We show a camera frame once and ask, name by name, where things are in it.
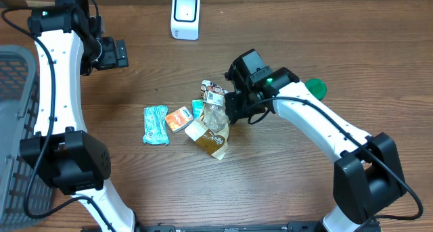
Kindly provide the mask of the brown snack bag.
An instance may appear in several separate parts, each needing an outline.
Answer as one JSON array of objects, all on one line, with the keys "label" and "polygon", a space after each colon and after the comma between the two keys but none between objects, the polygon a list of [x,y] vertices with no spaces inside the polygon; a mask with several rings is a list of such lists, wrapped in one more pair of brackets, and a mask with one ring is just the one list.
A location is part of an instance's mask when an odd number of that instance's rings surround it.
[{"label": "brown snack bag", "polygon": [[204,111],[185,129],[187,136],[208,155],[222,160],[229,149],[229,118],[225,113],[227,90],[210,80],[200,86]]}]

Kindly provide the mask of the teal tissue pack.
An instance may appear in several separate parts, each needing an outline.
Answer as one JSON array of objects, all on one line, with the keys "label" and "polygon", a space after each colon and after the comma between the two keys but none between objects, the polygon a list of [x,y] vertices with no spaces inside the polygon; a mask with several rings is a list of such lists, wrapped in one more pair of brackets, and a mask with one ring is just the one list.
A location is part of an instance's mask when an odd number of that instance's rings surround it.
[{"label": "teal tissue pack", "polygon": [[204,102],[201,99],[192,101],[193,118],[198,119],[204,111]]},{"label": "teal tissue pack", "polygon": [[165,123],[165,117],[167,114],[167,106],[151,106],[144,108],[144,143],[151,145],[169,144]]}]

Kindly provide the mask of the orange tissue pack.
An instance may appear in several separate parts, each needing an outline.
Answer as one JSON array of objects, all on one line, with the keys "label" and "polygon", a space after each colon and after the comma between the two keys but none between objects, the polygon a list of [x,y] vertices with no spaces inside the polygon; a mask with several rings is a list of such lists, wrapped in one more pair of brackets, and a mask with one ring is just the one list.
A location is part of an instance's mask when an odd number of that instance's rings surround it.
[{"label": "orange tissue pack", "polygon": [[183,106],[166,115],[164,119],[170,130],[173,133],[177,133],[193,121],[193,115],[185,106]]}]

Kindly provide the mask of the green lid jar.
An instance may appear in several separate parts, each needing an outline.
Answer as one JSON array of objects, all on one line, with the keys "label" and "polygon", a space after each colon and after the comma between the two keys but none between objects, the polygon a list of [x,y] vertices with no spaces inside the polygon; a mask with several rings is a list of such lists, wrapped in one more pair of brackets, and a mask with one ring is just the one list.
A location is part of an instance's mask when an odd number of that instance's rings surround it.
[{"label": "green lid jar", "polygon": [[305,82],[305,86],[319,101],[327,95],[327,85],[321,79],[309,79]]}]

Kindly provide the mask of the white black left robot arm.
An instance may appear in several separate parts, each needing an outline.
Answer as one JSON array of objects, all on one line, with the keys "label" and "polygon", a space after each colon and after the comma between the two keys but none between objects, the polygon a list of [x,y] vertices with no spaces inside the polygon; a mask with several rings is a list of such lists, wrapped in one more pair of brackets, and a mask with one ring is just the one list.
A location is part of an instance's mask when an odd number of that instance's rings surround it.
[{"label": "white black left robot arm", "polygon": [[83,118],[81,77],[93,70],[127,67],[126,45],[104,35],[94,0],[55,0],[28,18],[39,57],[39,111],[20,154],[52,188],[79,201],[102,231],[135,231],[135,213],[110,180],[107,147],[91,136]]}]

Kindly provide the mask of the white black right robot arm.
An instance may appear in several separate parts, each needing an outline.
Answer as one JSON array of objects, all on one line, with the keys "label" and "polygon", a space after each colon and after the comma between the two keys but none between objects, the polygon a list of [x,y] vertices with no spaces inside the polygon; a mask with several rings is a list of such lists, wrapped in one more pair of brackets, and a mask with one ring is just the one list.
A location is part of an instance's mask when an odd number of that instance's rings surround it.
[{"label": "white black right robot arm", "polygon": [[316,230],[357,231],[405,195],[395,142],[386,133],[373,137],[339,117],[287,68],[231,66],[225,78],[234,86],[225,96],[232,123],[255,114],[277,114],[298,127],[333,164],[336,207]]}]

